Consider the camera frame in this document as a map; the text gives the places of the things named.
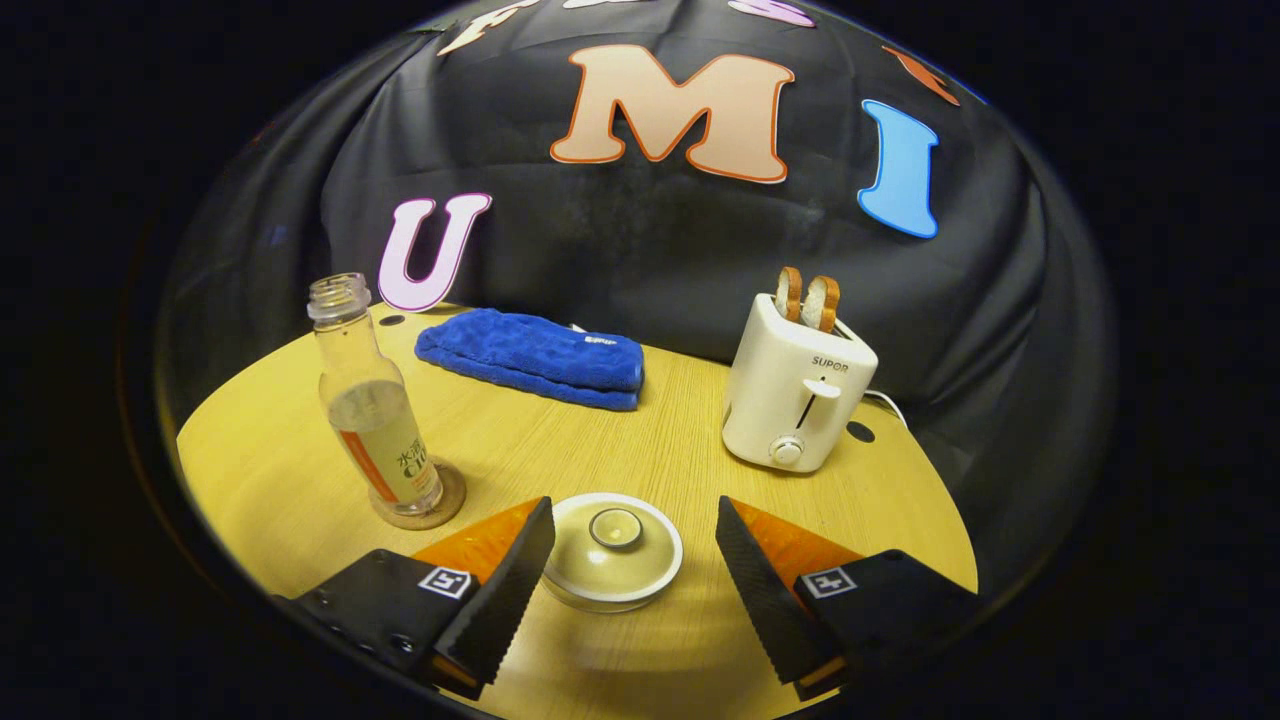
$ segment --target bread slice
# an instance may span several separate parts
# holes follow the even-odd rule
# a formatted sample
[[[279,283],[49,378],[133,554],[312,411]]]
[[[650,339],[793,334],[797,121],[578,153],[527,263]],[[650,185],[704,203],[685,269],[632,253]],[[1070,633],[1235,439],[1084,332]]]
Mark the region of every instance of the bread slice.
[[[829,333],[836,327],[836,306],[840,305],[840,283],[827,275],[818,275],[809,283],[800,318],[815,331]]]
[[[804,279],[800,278],[800,270],[786,266],[778,273],[778,292],[773,296],[773,306],[778,309],[780,315],[792,323],[800,322],[801,284]]]

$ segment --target cork coaster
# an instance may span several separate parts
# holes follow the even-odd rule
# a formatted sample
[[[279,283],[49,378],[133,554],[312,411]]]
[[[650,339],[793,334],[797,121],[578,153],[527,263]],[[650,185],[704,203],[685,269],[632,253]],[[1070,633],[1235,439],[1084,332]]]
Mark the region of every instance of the cork coaster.
[[[370,487],[369,502],[374,506],[378,516],[403,530],[430,530],[431,528],[443,525],[457,515],[458,510],[462,510],[462,502],[467,498],[467,482],[457,468],[434,455],[431,456],[431,464],[435,465],[435,471],[439,473],[440,483],[444,486],[439,505],[426,515],[398,515],[392,512],[383,503],[381,498],[378,497],[376,491]]]

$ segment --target black cloth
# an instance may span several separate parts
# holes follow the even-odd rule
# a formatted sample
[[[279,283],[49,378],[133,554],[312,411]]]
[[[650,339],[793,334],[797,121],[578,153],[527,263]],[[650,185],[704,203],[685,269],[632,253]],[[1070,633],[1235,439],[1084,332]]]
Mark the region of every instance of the black cloth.
[[[841,319],[879,356],[872,387],[904,409],[961,510],[984,594],[1012,589],[1070,527],[1110,428],[1115,340],[1098,258],[1052,170],[995,109],[954,81],[960,105],[946,102],[882,46],[910,49],[804,9],[815,28],[722,0],[543,1],[443,58],[465,20],[390,38],[338,72],[233,160],[192,222],[163,329],[177,421],[308,331],[310,281],[355,270],[374,286],[397,205],[439,204],[410,263],[424,277],[443,204],[485,192],[493,205],[452,302],[727,364],[750,299],[782,265],[836,278]],[[552,159],[581,81],[567,58],[609,44],[649,49],[676,82],[730,53],[790,68],[786,181],[694,168],[685,152],[705,119],[658,163],[621,115],[621,159]],[[936,237],[859,206],[879,154],[865,99],[937,133]]]

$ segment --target bowl lid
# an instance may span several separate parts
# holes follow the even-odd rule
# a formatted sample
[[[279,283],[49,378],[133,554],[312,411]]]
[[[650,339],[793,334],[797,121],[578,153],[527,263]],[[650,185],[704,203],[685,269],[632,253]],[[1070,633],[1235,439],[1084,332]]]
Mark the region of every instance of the bowl lid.
[[[612,492],[573,496],[552,507],[556,546],[547,579],[581,600],[632,602],[671,583],[684,546],[657,507]]]

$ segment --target bottle cap opening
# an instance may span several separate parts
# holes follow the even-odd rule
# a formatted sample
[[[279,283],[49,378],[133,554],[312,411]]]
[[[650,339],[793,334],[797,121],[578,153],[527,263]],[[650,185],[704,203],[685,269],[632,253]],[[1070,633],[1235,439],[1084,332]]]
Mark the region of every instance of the bottle cap opening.
[[[365,311],[372,293],[362,273],[330,275],[311,283],[307,316],[316,322],[337,320]]]

